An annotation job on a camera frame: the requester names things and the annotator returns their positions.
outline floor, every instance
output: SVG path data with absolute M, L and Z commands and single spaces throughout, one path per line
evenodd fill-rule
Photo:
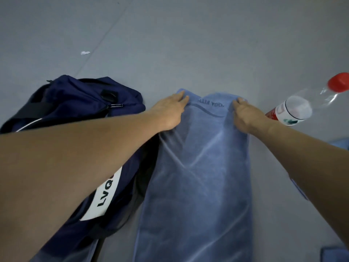
M 348 9 L 349 0 L 1 0 L 0 123 L 62 74 L 110 76 L 147 108 L 186 88 L 240 95 L 267 112 L 349 70 Z M 348 102 L 341 95 L 295 129 L 349 136 Z M 315 262 L 321 247 L 340 244 L 255 138 L 250 154 L 254 261 Z M 130 261 L 136 224 L 106 241 L 99 262 Z

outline bottle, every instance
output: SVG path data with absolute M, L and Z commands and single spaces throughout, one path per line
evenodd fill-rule
M 305 88 L 265 115 L 287 126 L 293 126 L 310 118 L 314 112 L 328 107 L 339 93 L 347 90 L 349 90 L 349 73 L 340 73 L 332 77 L 326 87 Z

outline zipper pull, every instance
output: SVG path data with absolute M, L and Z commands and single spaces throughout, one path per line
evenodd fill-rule
M 124 105 L 123 104 L 111 104 L 108 105 L 108 108 L 122 108 Z

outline hand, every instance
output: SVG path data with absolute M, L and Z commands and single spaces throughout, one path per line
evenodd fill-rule
M 253 133 L 260 125 L 271 123 L 273 120 L 267 118 L 264 113 L 241 97 L 233 101 L 234 124 L 244 133 Z
M 150 110 L 149 113 L 157 117 L 159 131 L 167 131 L 180 123 L 181 114 L 189 101 L 189 96 L 183 98 L 184 91 L 161 99 Z

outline red bottle cap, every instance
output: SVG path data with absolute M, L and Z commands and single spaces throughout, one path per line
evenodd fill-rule
M 327 86 L 337 93 L 349 90 L 349 73 L 339 73 L 333 76 L 329 79 Z

